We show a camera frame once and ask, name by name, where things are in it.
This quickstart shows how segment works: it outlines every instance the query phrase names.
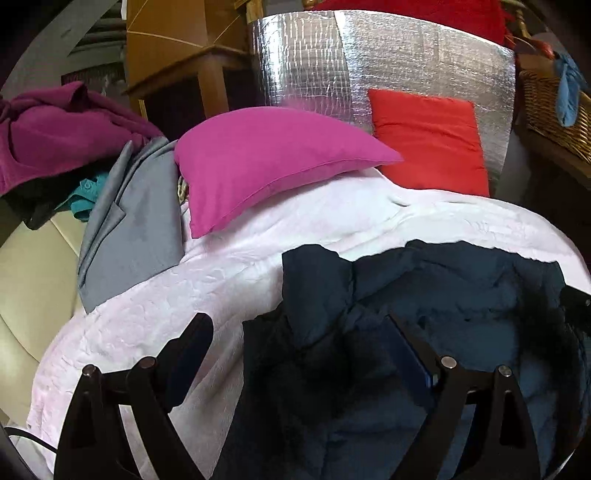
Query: black cable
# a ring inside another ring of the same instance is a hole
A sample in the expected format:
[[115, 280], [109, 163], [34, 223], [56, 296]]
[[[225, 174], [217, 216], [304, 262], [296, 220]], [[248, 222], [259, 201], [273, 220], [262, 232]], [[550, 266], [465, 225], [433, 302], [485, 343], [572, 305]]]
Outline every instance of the black cable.
[[49, 443], [44, 442], [43, 440], [35, 437], [32, 433], [29, 433], [26, 430], [16, 429], [15, 427], [4, 427], [4, 430], [6, 431], [9, 437], [23, 437], [38, 443], [39, 445], [45, 447], [47, 450], [53, 453], [57, 453], [56, 448], [53, 448], [51, 445], [49, 445]]

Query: white blanket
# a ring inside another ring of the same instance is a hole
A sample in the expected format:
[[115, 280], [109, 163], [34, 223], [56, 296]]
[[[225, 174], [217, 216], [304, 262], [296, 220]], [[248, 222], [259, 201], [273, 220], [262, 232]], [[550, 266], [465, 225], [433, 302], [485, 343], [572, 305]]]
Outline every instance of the white blanket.
[[[186, 209], [183, 223], [188, 232]], [[276, 195], [224, 231], [188, 239], [178, 267], [89, 315], [75, 315], [41, 360], [29, 428], [57, 446], [86, 364], [103, 372], [130, 368], [145, 355], [157, 355], [195, 312], [205, 312], [214, 322], [214, 340], [187, 398], [170, 417], [193, 460], [209, 477], [242, 388], [241, 322], [281, 301], [281, 254], [316, 243], [355, 260], [412, 239], [465, 240], [526, 258], [558, 261], [567, 284], [591, 293], [589, 273], [574, 245], [534, 213], [497, 200], [403, 189], [374, 169], [345, 174]], [[124, 423], [143, 478], [155, 478], [128, 409]], [[53, 456], [48, 457], [52, 470], [53, 462]]]

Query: wooden shelf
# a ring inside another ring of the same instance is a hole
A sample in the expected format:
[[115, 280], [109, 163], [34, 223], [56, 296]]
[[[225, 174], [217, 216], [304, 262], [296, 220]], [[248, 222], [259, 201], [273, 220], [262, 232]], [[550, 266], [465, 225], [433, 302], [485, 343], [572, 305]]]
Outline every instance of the wooden shelf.
[[548, 138], [529, 130], [523, 125], [516, 125], [515, 133], [523, 145], [542, 158], [550, 160], [571, 175], [587, 190], [591, 190], [591, 165], [571, 152], [552, 142]]

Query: cream cushion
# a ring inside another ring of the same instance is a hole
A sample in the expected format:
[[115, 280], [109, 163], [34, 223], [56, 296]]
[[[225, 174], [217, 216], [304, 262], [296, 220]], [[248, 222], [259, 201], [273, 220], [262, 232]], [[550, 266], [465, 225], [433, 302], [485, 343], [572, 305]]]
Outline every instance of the cream cushion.
[[76, 266], [84, 228], [61, 212], [37, 231], [20, 224], [0, 247], [0, 409], [19, 425], [43, 353], [82, 307]]

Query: black cloth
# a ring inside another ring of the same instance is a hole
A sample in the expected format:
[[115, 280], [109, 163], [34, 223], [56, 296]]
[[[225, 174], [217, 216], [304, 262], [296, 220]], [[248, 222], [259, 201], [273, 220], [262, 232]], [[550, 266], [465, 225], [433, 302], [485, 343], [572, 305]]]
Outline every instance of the black cloth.
[[[589, 377], [559, 305], [558, 263], [412, 241], [355, 262], [305, 245], [283, 255], [283, 269], [283, 302], [243, 324], [244, 387], [213, 480], [388, 480], [426, 416], [384, 345], [388, 312], [466, 368], [513, 369], [542, 471], [574, 447]], [[442, 479], [455, 472], [472, 413]]]
[[108, 158], [54, 177], [26, 181], [2, 198], [28, 228], [37, 230], [54, 215], [56, 207], [76, 190], [80, 181], [109, 171], [115, 160], [116, 158]]

